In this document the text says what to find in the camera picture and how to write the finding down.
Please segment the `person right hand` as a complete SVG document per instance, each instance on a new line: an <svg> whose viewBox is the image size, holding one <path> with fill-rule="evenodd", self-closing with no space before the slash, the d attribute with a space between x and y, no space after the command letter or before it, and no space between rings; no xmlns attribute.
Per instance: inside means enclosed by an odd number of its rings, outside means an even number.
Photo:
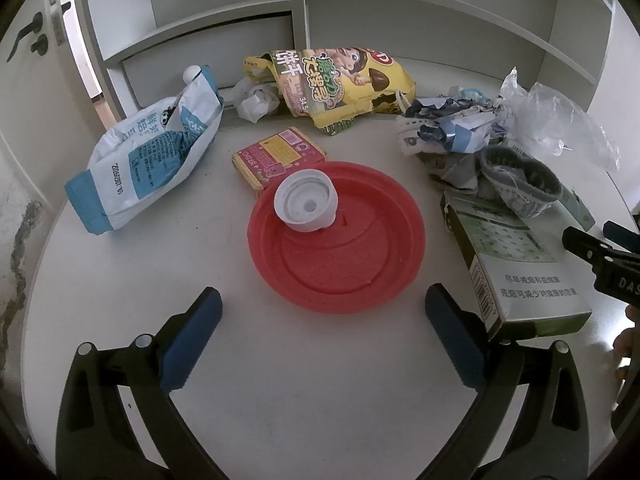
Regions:
<svg viewBox="0 0 640 480"><path fill-rule="evenodd" d="M633 322L635 326L639 325L639 309L637 307L628 304L625 314L628 320ZM621 360L630 358L632 350L634 350L635 340L636 336L634 336L634 329L632 327L625 328L613 342L613 351L616 359ZM616 379L625 380L628 370L628 366L620 366L615 372Z"/></svg>

